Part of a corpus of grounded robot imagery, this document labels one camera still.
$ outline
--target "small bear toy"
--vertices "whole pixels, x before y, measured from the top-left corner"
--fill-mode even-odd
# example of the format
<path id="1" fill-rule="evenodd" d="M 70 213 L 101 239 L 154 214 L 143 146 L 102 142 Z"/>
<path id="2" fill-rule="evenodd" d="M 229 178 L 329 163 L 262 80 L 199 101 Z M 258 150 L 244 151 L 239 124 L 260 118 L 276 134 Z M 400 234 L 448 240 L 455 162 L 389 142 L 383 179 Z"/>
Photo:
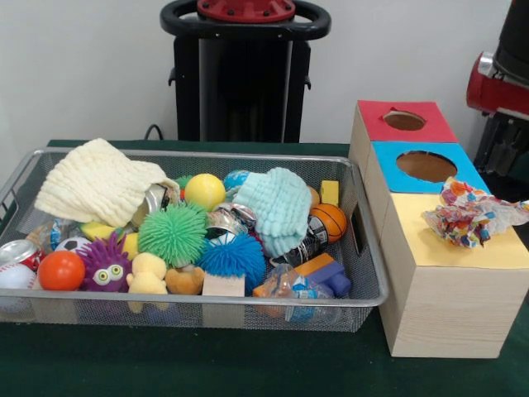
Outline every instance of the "small bear toy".
<path id="1" fill-rule="evenodd" d="M 126 276 L 129 294 L 167 294 L 164 277 L 167 273 L 164 260 L 149 252 L 138 254 L 132 261 L 132 273 Z M 156 304 L 164 310 L 168 304 Z M 133 313 L 141 313 L 141 302 L 129 302 Z"/>
<path id="2" fill-rule="evenodd" d="M 193 265 L 181 269 L 169 269 L 165 275 L 167 289 L 171 294 L 198 295 L 204 285 L 206 273 Z"/>

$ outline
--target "white wall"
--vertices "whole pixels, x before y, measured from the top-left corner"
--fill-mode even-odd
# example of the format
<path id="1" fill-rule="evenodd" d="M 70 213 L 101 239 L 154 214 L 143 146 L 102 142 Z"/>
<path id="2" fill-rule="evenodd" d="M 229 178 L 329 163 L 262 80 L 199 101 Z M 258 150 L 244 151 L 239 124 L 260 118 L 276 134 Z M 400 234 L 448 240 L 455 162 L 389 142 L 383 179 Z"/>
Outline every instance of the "white wall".
<path id="1" fill-rule="evenodd" d="M 176 137 L 168 0 L 0 1 L 0 182 L 51 138 Z M 312 43 L 302 141 L 349 142 L 355 101 L 436 100 L 473 155 L 473 62 L 494 50 L 509 0 L 318 0 L 331 34 Z"/>

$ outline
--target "soccer ball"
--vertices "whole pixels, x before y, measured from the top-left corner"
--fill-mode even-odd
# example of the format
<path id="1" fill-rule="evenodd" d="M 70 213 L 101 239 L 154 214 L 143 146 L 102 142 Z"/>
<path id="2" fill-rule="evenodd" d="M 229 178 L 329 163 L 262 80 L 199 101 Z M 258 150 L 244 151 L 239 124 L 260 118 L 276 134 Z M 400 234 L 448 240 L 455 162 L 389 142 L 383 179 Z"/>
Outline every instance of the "soccer ball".
<path id="1" fill-rule="evenodd" d="M 59 243 L 57 248 L 55 248 L 56 251 L 72 251 L 76 253 L 76 251 L 80 248 L 83 248 L 90 244 L 90 240 L 84 238 L 84 237 L 71 237 L 67 238 L 66 240 L 63 240 Z"/>

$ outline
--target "black cable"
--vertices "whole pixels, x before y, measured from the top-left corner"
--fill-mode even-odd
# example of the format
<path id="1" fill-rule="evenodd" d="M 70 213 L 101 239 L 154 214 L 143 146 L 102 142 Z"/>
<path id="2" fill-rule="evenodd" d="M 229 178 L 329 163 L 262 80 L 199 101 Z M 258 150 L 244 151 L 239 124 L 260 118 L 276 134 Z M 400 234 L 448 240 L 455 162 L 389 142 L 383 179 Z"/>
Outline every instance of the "black cable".
<path id="1" fill-rule="evenodd" d="M 156 130 L 156 132 L 158 132 L 158 138 L 163 141 L 164 140 L 164 134 L 162 133 L 162 130 L 160 130 L 160 127 L 158 127 L 156 124 L 151 124 L 149 126 L 149 128 L 147 128 L 147 132 L 145 133 L 145 136 L 143 137 L 143 139 L 145 141 L 147 141 L 149 139 L 149 136 L 150 136 L 150 132 L 152 130 Z"/>

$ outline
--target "red soda can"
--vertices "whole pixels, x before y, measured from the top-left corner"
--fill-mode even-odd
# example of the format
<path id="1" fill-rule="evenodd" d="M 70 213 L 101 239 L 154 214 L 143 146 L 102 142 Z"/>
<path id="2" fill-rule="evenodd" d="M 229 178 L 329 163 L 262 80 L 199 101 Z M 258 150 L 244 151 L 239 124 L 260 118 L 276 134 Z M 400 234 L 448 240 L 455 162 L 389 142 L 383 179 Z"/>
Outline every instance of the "red soda can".
<path id="1" fill-rule="evenodd" d="M 44 256 L 42 249 L 29 240 L 14 240 L 0 246 L 0 265 L 16 262 L 37 271 Z"/>

